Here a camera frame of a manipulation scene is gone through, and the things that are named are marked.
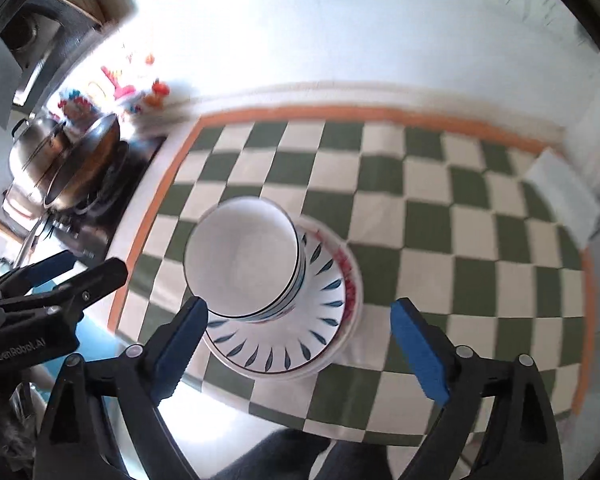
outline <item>white plate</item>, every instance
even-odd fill
[[[288,380],[317,373],[333,361],[360,318],[362,277],[345,243],[313,219],[300,217],[294,224],[306,238],[308,267],[293,310],[260,323],[209,313],[206,345],[249,378]]]

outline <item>stainless steel pot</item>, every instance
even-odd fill
[[[4,195],[2,203],[4,209],[10,216],[11,211],[22,216],[24,219],[33,220],[40,218],[45,208],[41,203],[32,202],[26,193],[23,192],[14,182],[11,183],[7,193]]]
[[[24,123],[29,127],[16,139],[16,132]],[[13,181],[29,200],[42,204],[71,142],[62,124],[50,117],[37,118],[30,123],[22,119],[11,135],[14,145],[9,154],[9,168]]]

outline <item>gas stove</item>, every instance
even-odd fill
[[[88,197],[52,215],[47,232],[87,267],[102,262],[131,197],[165,137],[120,140],[113,162]]]

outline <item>green and white checkered tablecloth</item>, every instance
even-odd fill
[[[390,335],[411,298],[455,344],[510,360],[526,352],[554,413],[568,413],[584,338],[578,250],[534,188],[534,158],[402,124],[280,121],[207,127],[162,200],[118,330],[145,342],[191,292],[182,260],[201,215],[240,195],[274,200],[348,242],[363,315],[342,354],[297,381],[253,381],[201,344],[186,380],[254,415],[333,438],[417,446],[436,416]],[[475,432],[484,431],[485,401]]]

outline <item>black clamp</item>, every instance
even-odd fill
[[[124,285],[126,265],[117,258],[56,285],[25,296],[75,263],[69,251],[0,277],[0,378],[74,352],[75,327],[84,309]]]
[[[427,397],[442,408],[400,480],[447,480],[464,449],[483,397],[494,397],[482,446],[467,479],[561,480],[554,414],[533,359],[480,357],[453,346],[408,298],[392,304],[392,333]]]
[[[198,480],[157,407],[170,397],[207,323],[206,303],[193,296],[146,345],[117,358],[64,360],[36,446],[36,480],[128,480],[104,407],[117,397],[131,440],[152,480]]]

